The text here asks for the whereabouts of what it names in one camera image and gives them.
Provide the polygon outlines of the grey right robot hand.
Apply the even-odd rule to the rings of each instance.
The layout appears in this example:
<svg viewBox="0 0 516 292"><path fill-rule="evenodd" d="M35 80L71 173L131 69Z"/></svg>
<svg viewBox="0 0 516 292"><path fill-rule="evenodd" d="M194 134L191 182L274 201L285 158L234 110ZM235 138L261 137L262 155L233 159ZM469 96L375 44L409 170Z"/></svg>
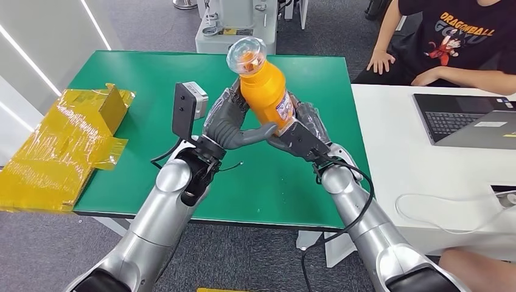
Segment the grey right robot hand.
<svg viewBox="0 0 516 292"><path fill-rule="evenodd" d="M330 151L331 140L320 118L319 111L310 102L302 102L288 92L294 106L294 122L280 135L273 135L267 142L295 157L315 164L323 163L323 156Z"/></svg>

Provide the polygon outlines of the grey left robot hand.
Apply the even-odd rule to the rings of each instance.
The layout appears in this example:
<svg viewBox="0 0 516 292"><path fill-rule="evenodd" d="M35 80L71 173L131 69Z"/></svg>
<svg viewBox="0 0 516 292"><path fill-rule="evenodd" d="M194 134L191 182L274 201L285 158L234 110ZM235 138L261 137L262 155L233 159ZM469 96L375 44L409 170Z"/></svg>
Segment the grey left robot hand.
<svg viewBox="0 0 516 292"><path fill-rule="evenodd" d="M211 106L204 122L203 135L225 150L267 140L276 132L277 124L267 122L259 128L243 130L249 109L240 89L240 79L237 78Z"/></svg>

